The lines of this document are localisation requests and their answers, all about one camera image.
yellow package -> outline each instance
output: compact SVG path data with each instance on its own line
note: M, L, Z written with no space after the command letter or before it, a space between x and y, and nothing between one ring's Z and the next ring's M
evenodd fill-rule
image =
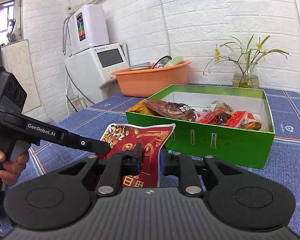
M143 99L139 103L137 103L135 106L129 108L127 112L134 112L139 114L148 114L148 115L155 115L160 116L157 112L149 109L148 107L144 106L142 103L147 101L147 99Z

window frame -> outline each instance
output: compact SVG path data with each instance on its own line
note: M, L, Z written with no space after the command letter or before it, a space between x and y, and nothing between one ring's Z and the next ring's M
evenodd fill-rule
M13 6L13 18L16 19L16 41L21 41L23 39L22 37L22 31L19 30L19 28L22 30L22 18L21 18L21 0L0 0L0 4L7 3L10 1L14 1Z

table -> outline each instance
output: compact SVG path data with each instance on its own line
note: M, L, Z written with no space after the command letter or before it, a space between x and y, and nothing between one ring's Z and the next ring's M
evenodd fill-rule
M293 192L297 206L289 228L300 236L300 94L273 89L265 89L265 92L274 119L275 139L264 169L247 169L277 181ZM82 136L100 139L110 123L127 123L125 111L140 100L142 98L118 94L82 110L59 125ZM243 148L248 146L249 142L242 142ZM30 150L30 161L18 184L90 155L44 141ZM177 184L173 176L161 177L161 187Z

window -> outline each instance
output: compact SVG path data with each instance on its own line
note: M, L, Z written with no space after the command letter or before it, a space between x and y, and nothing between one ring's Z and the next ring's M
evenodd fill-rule
M20 1L21 0L0 0L0 44L8 44L7 34L12 31L10 24L13 19L16 20L13 29L13 33L16 35L16 41L21 40L21 33L18 31L18 28L21 26Z

green box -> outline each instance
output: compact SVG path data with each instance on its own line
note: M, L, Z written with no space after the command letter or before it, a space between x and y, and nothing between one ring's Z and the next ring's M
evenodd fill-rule
M240 166L260 169L265 166L274 140L274 124L263 90L171 85L148 99L184 103L197 111L219 100L236 111L257 114L262 122L260 131L126 112L129 124L150 126L175 123L176 128L165 144L170 150L198 157L213 155Z

